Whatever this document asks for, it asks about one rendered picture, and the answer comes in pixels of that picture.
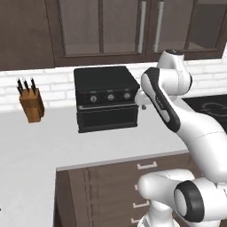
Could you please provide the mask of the dark brown base cabinet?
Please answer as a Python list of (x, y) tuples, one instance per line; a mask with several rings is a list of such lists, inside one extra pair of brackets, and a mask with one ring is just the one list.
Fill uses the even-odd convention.
[[(137, 169), (138, 163), (154, 161), (157, 168)], [(175, 168), (186, 168), (196, 177), (201, 176), (188, 153), (58, 171), (54, 227), (137, 227), (130, 219), (140, 219), (149, 208), (132, 206), (146, 202), (135, 190), (138, 178)]]

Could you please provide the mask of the black hob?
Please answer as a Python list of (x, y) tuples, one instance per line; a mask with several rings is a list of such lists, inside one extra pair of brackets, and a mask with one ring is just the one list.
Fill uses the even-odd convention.
[(216, 119), (227, 133), (227, 94), (184, 98), (184, 102), (195, 112)]

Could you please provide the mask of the wooden knife block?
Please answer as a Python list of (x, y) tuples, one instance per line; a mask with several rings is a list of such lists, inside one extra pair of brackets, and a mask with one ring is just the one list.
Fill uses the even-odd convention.
[(39, 122), (44, 117), (44, 105), (38, 88), (23, 90), (20, 103), (29, 123)]

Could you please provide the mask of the black toaster oven door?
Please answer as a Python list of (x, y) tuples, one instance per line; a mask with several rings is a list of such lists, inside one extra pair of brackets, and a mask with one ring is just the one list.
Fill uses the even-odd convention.
[(137, 126), (137, 105), (79, 110), (78, 132), (133, 128)]

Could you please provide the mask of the dark brown glass cupboard door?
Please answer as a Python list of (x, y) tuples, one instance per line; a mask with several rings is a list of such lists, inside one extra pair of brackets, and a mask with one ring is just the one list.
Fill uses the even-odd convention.
[(227, 44), (227, 0), (164, 0), (158, 52), (153, 51), (160, 0), (150, 0), (146, 57), (181, 51), (186, 60), (219, 59)]
[(146, 0), (45, 0), (57, 67), (140, 63), (140, 3)]

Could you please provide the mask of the black toaster oven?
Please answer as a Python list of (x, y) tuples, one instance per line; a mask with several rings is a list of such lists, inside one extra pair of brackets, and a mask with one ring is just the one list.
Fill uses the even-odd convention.
[[(135, 103), (134, 99), (140, 85), (125, 66), (117, 66), (76, 68), (74, 70), (74, 87), (77, 109), (77, 106)], [(125, 92), (131, 94), (130, 99), (124, 98)], [(114, 94), (114, 100), (108, 100), (108, 94)], [(92, 95), (98, 98), (95, 103), (90, 101)]]

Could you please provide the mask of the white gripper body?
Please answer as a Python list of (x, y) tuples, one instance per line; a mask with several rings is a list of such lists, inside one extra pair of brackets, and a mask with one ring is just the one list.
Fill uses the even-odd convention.
[(146, 95), (145, 93), (139, 89), (137, 91), (137, 94), (135, 96), (135, 99), (134, 99), (135, 103), (138, 105), (138, 106), (142, 106), (142, 107), (145, 107), (146, 106)]

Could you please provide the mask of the dark brown solid cupboard door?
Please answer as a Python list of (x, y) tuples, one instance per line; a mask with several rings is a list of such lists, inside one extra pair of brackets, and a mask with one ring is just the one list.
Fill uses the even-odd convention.
[(45, 0), (0, 0), (0, 71), (54, 67)]

